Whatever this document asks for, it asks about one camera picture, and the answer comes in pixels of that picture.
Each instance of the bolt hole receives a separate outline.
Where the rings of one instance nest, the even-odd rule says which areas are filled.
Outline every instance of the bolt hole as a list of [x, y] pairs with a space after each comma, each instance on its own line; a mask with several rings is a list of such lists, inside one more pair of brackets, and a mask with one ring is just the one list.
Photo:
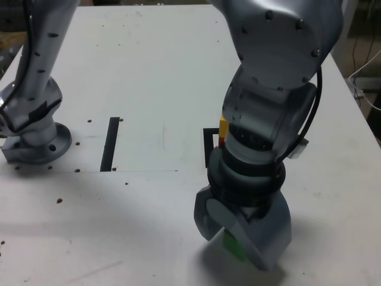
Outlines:
[[319, 55], [320, 55], [320, 50], [319, 49], [315, 49], [311, 52], [311, 55], [314, 57], [314, 58], [317, 58]]
[[303, 20], [299, 20], [296, 22], [296, 29], [297, 30], [303, 30], [305, 27], [305, 22]]
[[271, 21], [274, 19], [274, 13], [270, 10], [266, 12], [266, 20]]

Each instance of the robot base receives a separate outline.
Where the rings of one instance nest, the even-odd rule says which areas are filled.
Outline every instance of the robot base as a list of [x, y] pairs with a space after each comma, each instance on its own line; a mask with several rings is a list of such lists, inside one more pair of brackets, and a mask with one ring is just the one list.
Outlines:
[[33, 147], [21, 140], [20, 136], [8, 137], [2, 147], [2, 152], [9, 163], [44, 164], [61, 157], [70, 148], [71, 133], [69, 129], [55, 124], [57, 136], [49, 143]]

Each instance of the black strip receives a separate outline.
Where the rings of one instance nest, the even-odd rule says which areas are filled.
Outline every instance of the black strip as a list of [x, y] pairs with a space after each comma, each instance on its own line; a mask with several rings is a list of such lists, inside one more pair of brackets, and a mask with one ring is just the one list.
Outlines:
[[209, 165], [209, 157], [214, 149], [213, 135], [218, 134], [218, 131], [218, 128], [204, 128], [205, 168]]
[[108, 124], [105, 148], [101, 163], [101, 172], [111, 172], [113, 166], [113, 158], [115, 144], [117, 143], [118, 127], [120, 117], [111, 117]]

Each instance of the screw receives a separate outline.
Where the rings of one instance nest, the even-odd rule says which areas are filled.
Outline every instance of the screw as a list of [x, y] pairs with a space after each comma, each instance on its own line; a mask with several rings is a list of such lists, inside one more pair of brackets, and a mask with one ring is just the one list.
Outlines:
[[299, 20], [296, 22], [296, 29], [303, 30], [305, 27], [305, 22], [303, 20]]
[[320, 56], [320, 50], [319, 49], [315, 49], [311, 52], [311, 55], [314, 57], [314, 58], [317, 58], [318, 56]]

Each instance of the black cable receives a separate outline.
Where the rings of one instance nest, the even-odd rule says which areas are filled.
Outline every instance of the black cable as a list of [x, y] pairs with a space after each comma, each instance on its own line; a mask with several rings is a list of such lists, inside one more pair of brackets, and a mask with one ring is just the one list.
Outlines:
[[4, 103], [0, 106], [0, 113], [3, 113], [4, 108], [10, 103], [10, 101], [14, 98], [17, 91], [20, 89], [20, 86], [23, 84], [26, 73], [29, 69], [30, 65], [30, 59], [32, 57], [32, 25], [30, 23], [31, 19], [31, 12], [30, 9], [28, 9], [28, 0], [23, 0], [23, 11], [24, 11], [24, 18], [26, 22], [27, 27], [27, 40], [28, 40], [28, 54], [27, 54], [27, 61], [25, 65], [25, 69], [23, 74], [21, 75], [20, 80], [18, 81], [18, 84], [14, 87], [11, 94], [9, 94], [8, 98], [4, 101]]
[[305, 122], [302, 132], [299, 134], [299, 136], [294, 141], [294, 143], [292, 143], [291, 146], [288, 147], [286, 152], [278, 158], [277, 164], [280, 164], [289, 154], [291, 154], [293, 150], [295, 150], [295, 148], [302, 142], [302, 140], [304, 139], [304, 136], [307, 134], [312, 124], [312, 121], [315, 118], [316, 111], [319, 107], [322, 89], [323, 89], [323, 74], [321, 72], [321, 67], [320, 67], [319, 70], [317, 71], [317, 90], [315, 94], [315, 101], [311, 108], [310, 116], [308, 116], [308, 119]]

